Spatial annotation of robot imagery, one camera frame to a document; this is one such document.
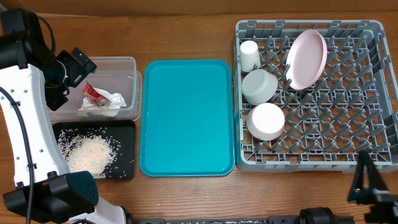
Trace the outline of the red foil snack wrapper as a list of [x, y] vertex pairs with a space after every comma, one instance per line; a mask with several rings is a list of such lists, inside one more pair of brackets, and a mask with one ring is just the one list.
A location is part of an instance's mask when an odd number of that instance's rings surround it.
[[88, 82], [86, 82], [83, 89], [83, 94], [98, 107], [108, 106], [111, 104], [109, 99], [98, 93]]

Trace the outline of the white napkin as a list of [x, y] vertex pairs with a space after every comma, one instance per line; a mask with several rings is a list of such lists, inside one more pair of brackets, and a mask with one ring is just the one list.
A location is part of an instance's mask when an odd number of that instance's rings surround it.
[[84, 97], [81, 108], [79, 109], [79, 116], [88, 116], [89, 114], [101, 115], [105, 117], [115, 117], [122, 107], [126, 107], [126, 102], [120, 93], [109, 93], [106, 90], [95, 88], [95, 90], [109, 99], [111, 103], [109, 105], [98, 107], [88, 97]]

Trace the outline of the pink bowl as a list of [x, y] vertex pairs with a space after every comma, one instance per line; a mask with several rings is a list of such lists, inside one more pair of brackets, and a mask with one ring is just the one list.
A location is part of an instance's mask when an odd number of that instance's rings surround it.
[[278, 138], [285, 125], [284, 112], [275, 104], [262, 103], [254, 107], [246, 118], [249, 132], [257, 139], [271, 141]]

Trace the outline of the pink plate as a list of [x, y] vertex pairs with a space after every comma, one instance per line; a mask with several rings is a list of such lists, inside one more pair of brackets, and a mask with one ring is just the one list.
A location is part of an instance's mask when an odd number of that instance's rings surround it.
[[319, 32], [313, 29], [302, 32], [293, 42], [286, 60], [290, 87], [303, 90], [313, 85], [325, 68], [327, 53], [326, 41]]

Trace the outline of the grey bowl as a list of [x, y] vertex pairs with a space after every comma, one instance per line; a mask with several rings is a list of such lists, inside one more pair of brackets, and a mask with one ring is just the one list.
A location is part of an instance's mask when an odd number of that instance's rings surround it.
[[279, 82], [273, 74], [257, 69], [249, 72], [242, 82], [242, 94], [251, 105], [269, 101], [275, 94]]

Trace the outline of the pale green cup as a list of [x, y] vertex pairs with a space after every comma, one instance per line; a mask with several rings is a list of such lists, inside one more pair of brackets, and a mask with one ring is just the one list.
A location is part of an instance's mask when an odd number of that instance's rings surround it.
[[240, 66], [243, 72], [251, 72], [259, 68], [261, 59], [259, 55], [258, 45], [252, 41], [247, 40], [243, 42], [240, 47]]

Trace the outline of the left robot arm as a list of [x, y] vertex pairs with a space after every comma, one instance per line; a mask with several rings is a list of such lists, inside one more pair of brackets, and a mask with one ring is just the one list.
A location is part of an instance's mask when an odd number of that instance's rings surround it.
[[71, 172], [49, 111], [96, 70], [80, 49], [56, 53], [44, 41], [43, 17], [24, 9], [1, 13], [1, 109], [14, 156], [15, 189], [6, 208], [27, 222], [134, 223], [123, 207], [99, 196], [93, 176]]

